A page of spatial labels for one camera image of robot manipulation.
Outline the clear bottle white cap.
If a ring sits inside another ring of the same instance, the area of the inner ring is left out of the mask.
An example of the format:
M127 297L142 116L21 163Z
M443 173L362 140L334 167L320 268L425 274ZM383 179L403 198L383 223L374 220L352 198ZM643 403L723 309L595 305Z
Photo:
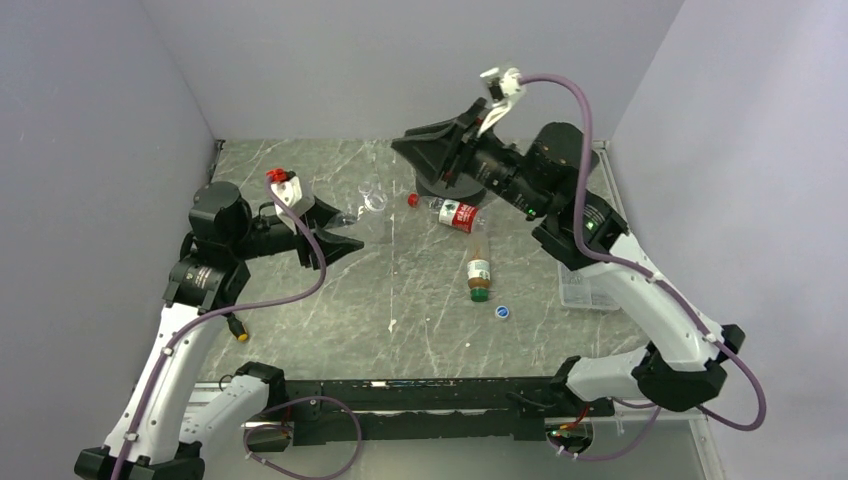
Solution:
M385 219L388 197L379 184L363 182L358 186L357 203L348 211L340 211L334 216L332 227L361 227L375 230L382 227Z

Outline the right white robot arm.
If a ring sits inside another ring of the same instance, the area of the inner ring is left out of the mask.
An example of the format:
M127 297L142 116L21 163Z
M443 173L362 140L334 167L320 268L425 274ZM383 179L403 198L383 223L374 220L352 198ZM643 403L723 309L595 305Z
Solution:
M551 381L555 409L574 415L588 402L617 397L682 412L716 398L727 378L723 364L739 351L744 331L694 322L602 197L587 193L583 213L575 214L583 145L576 126L548 123L520 152L484 128L487 111L477 100L455 118L407 130L391 146L430 181L469 178L520 210L544 251L609 294L648 337L623 354L565 360Z

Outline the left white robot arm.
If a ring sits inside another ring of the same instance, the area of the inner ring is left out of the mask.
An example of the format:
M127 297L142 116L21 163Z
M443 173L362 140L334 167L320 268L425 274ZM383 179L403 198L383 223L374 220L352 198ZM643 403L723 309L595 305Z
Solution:
M213 182L200 188L189 212L190 231L165 289L155 342L127 406L99 447L79 454L83 479L200 479L220 441L254 416L311 419L318 391L286 384L283 370L251 361L195 413L188 412L200 369L218 333L242 334L238 298L252 259L294 251L302 266L325 271L362 248L337 235L342 213L314 198L291 172L267 183L272 215L251 210L239 188Z

